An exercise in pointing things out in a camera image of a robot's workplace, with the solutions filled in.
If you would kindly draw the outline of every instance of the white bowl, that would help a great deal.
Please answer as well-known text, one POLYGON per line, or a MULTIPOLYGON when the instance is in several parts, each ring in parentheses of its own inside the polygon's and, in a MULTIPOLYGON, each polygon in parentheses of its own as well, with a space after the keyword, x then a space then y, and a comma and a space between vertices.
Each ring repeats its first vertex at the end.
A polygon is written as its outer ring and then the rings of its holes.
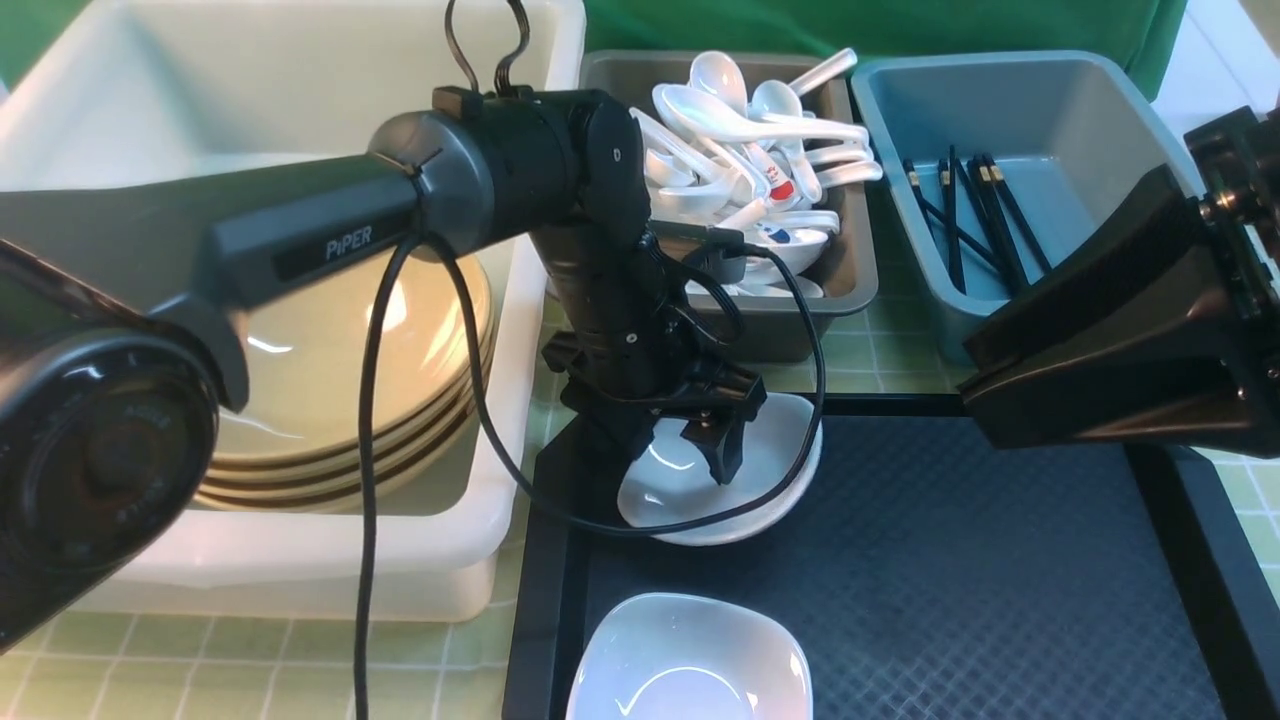
MULTIPOLYGON (((370 305, 389 254, 250 316, 250 401, 239 414, 223 410, 215 461, 302 459, 351 443, 370 305)), ((460 265, 485 333, 492 314, 488 278, 474 258, 460 265)), ((447 270, 410 259, 383 323, 375 432, 429 404, 466 368, 462 313, 447 270)))
POLYGON ((582 653, 567 720, 810 720, 800 643, 718 600, 649 593, 605 615, 582 653))
MULTIPOLYGON (((618 488, 618 512, 635 528, 696 520, 755 500, 778 484, 800 452, 813 404, 797 395, 765 398, 742 437, 742 466, 727 486, 712 479, 701 452, 680 437, 684 420, 662 419, 644 455, 631 464, 618 488)), ((822 427, 800 474, 763 507, 682 533, 658 536, 675 544, 708 546, 746 539, 781 520, 800 501, 822 456, 822 427)))

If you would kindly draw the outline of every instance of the black mat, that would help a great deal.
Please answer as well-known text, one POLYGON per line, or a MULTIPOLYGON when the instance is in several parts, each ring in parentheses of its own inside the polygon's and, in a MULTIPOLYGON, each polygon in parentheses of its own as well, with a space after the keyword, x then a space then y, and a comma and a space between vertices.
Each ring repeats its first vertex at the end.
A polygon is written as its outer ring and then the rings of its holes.
MULTIPOLYGON (((580 653, 627 597, 687 592, 791 630, 819 720, 1226 716, 1125 448, 996 452, 963 418, 824 423, 812 487, 756 538, 571 542, 562 650, 580 653)), ((608 493, 588 505, 617 519, 608 493)), ((529 547, 530 587, 556 583, 536 560, 529 547)), ((545 635, 532 592, 513 664, 545 635)), ((576 657, 557 664, 572 673, 576 657)), ((509 697, 525 687, 511 673, 506 717, 557 716, 509 697)))

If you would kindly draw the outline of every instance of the beige plate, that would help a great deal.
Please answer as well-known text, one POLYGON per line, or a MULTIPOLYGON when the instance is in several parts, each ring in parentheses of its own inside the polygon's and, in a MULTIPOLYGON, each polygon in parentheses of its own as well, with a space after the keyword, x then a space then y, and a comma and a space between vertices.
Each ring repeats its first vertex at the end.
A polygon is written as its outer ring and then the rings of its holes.
MULTIPOLYGON (((486 342, 484 352, 484 373, 485 379, 489 377, 489 369, 493 365, 493 334, 490 334, 490 342, 486 342)), ((462 396, 471 393, 471 374, 466 373, 458 378, 452 387, 445 389, 445 392, 428 404, 425 407, 415 413, 412 416, 401 420, 393 428, 383 432, 383 434, 374 438, 374 461, 375 469, 380 466, 383 459, 389 454, 394 452, 397 448, 403 447, 404 443, 410 442, 412 438, 421 434, 422 428, 431 423, 438 421, 438 416, 448 411, 448 409, 457 402, 462 396)), ((274 465, 221 465, 218 462, 211 462, 207 470, 207 480, 215 484, 227 482, 233 484, 248 484, 248 483, 264 483, 264 482, 282 482, 282 480, 301 480, 306 478, 316 478, 319 475, 332 474, 342 470, 347 470, 352 466, 360 464, 360 448, 356 446, 356 439, 352 438, 346 446, 333 450, 325 455, 306 459, 300 461, 293 461, 288 464, 274 464, 274 465)))
MULTIPOLYGON (((460 415, 453 423, 449 424, 449 430, 447 433, 439 437, 435 443, 424 447, 421 454, 415 459, 407 460, 407 464, 403 468, 390 470, 385 475, 376 478, 378 487, 375 492, 378 497, 383 497, 392 491, 399 489, 406 484, 420 479, 433 462, 439 460, 442 455, 453 447, 460 437, 466 434, 463 430, 466 430, 475 415, 471 410, 472 407, 468 406, 467 413, 460 415)), ((358 483, 324 495, 301 498, 236 500, 197 492, 196 501, 215 510, 229 510, 234 512, 344 512, 362 505, 358 483)))
MULTIPOLYGON (((475 258, 460 266, 481 337, 492 323, 489 281, 475 258)), ((387 255, 379 255, 248 319, 248 406, 223 413, 221 465, 306 459, 351 442, 364 341, 387 255)), ((392 293, 378 361, 374 429, 429 404, 467 370, 462 311, 448 272, 411 258, 392 293)))
MULTIPOLYGON (((470 411, 475 401, 470 395, 460 393, 457 400, 447 410, 419 428, 419 433, 407 442, 387 454, 374 465, 374 474, 381 477, 402 468, 404 460, 421 452, 436 439, 443 437, 453 421, 470 411)), ((339 489, 346 486, 360 483, 360 461, 349 466, 339 468, 323 475, 312 475, 291 480, 247 480, 228 482, 225 479, 206 478, 200 489, 212 492, 216 496, 242 500, 284 500, 291 497, 306 497, 339 489)))

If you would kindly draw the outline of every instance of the plate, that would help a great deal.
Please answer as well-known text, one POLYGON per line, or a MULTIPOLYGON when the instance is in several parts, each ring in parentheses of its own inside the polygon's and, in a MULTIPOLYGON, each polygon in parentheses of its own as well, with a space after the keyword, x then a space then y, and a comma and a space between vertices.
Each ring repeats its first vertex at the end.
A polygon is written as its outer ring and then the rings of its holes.
MULTIPOLYGON (((488 341, 485 342, 485 348, 481 351, 484 352, 485 379, 489 378, 489 369, 493 365, 493 337, 494 333, 490 333, 488 341)), ((399 420, 390 428, 384 429, 380 434, 376 434, 374 437, 375 464, 380 466, 388 455, 396 452, 396 450, 403 447, 406 443, 420 436, 424 427, 434 421, 440 421, 440 418, 445 415, 454 404, 457 404, 460 397, 470 395, 471 377, 470 373, 465 373, 440 396, 433 398, 425 407, 413 415, 399 420)), ((351 433, 352 436, 356 434, 355 425, 352 427, 351 433)), ((314 457, 307 457, 305 460, 261 465, 210 462, 205 483, 210 486, 221 486, 223 483, 230 486, 246 486, 305 480, 326 473, 349 470, 358 464, 360 448, 357 447, 356 438, 352 437, 351 442, 346 446, 314 457)))
POLYGON ((570 691, 567 720, 812 720, 809 662, 759 612, 648 593, 609 611, 570 691))
MULTIPOLYGON (((468 405, 463 413, 458 414, 454 420, 449 423, 447 432, 440 433, 434 442, 420 448, 412 457, 406 459, 401 466, 393 468, 385 474, 378 475, 375 478, 378 497, 383 497, 422 478, 430 466, 445 452, 448 452, 454 443, 457 443, 458 438, 467 434, 465 430, 472 423, 474 418, 475 406, 472 404, 468 405)), ((333 514, 360 507, 361 493, 360 484, 357 482, 356 484, 349 484, 321 495, 282 500, 230 498, 216 493, 197 491, 196 501, 214 510, 227 510, 233 512, 333 514)))
MULTIPOLYGON (((618 512, 635 528, 695 520, 753 501, 786 474, 800 452, 813 404, 797 395, 771 393, 742 436, 742 466, 727 486, 712 479, 707 460, 680 437, 684 420, 664 418, 654 439, 631 464, 618 488, 618 512)), ((781 520, 809 487, 822 456, 822 427, 800 474, 778 497, 745 515, 705 528, 657 536, 689 546, 724 544, 759 534, 781 520)))
MULTIPOLYGON (((250 315, 250 401, 239 414, 221 413, 218 462, 306 459, 352 441, 370 304, 387 258, 380 254, 250 315)), ((488 278, 474 258, 458 264, 484 336, 493 311, 488 278)), ((411 258, 383 324, 375 432, 412 415, 466 369, 462 313, 448 272, 411 258)))

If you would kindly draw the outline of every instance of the robotic arm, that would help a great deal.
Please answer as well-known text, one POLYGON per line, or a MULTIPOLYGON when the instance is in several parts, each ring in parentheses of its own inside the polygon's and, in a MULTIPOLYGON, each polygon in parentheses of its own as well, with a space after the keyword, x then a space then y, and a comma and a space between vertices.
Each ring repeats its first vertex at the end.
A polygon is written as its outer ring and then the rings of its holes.
POLYGON ((598 420, 584 427, 634 457, 659 418, 684 418, 716 480, 732 479, 764 386, 719 356, 685 296, 696 272, 649 229, 627 108, 451 87, 433 105, 360 156, 0 193, 0 651, 191 501, 216 405, 248 400, 246 314, 410 233, 426 259, 529 233, 573 327, 544 356, 570 377, 564 402, 598 420))

